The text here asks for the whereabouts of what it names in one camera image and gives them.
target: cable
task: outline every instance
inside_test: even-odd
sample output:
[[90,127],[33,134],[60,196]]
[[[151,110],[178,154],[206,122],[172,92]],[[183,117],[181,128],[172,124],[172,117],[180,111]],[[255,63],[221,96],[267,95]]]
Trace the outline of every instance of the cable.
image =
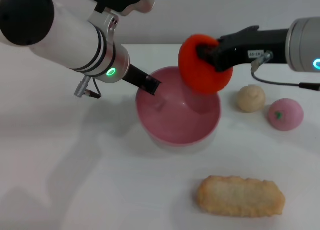
[[271,84],[271,85],[278,85],[278,86],[288,86],[288,87],[298,87],[299,88],[299,84],[295,84],[295,83],[283,83],[283,82],[274,82],[274,81],[267,81],[267,80],[263,80],[258,78],[254,72],[251,73],[252,77],[264,84]]
[[100,97],[102,97],[102,94],[101,94],[101,92],[100,92],[100,89],[99,89],[99,87],[98,87],[98,84],[97,84],[97,82],[96,82],[96,79],[95,79],[95,78],[93,79],[93,83],[94,83],[94,86],[95,86],[95,88],[96,88],[96,90],[97,90],[98,94],[100,95]]

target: red ball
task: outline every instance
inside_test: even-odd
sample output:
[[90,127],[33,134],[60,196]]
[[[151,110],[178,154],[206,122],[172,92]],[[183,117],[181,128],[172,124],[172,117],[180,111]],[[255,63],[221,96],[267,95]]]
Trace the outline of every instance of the red ball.
[[201,94],[215,94],[230,82],[233,68],[224,72],[216,72],[214,66],[200,59],[196,47],[200,44],[218,46],[214,38],[196,34],[189,37],[181,46],[178,65],[183,81],[194,91]]

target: green indicator ring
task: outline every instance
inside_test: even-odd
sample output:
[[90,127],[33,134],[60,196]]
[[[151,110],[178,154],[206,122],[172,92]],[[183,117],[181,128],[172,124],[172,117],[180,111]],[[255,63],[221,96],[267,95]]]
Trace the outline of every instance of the green indicator ring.
[[114,75],[117,72],[117,70],[113,67],[111,68],[109,71],[106,72],[106,75],[108,77],[111,77],[112,75]]

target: white table surface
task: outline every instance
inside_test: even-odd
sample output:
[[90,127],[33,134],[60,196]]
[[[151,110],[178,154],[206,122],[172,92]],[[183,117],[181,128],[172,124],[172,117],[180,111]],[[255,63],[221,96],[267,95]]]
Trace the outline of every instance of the white table surface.
[[[146,72],[176,66],[179,45],[127,45]],[[137,88],[99,82],[103,98],[73,94],[82,75],[34,56],[0,48],[1,230],[315,230],[320,213],[320,93],[259,84],[248,65],[234,68],[220,92],[214,140],[188,149],[154,144],[137,119]],[[258,76],[320,82],[320,74],[286,65]],[[235,93],[257,84],[267,104],[300,102],[302,125],[274,130],[263,112],[240,113]],[[282,216],[262,219],[200,213],[195,188],[209,175],[275,181],[286,196]]]

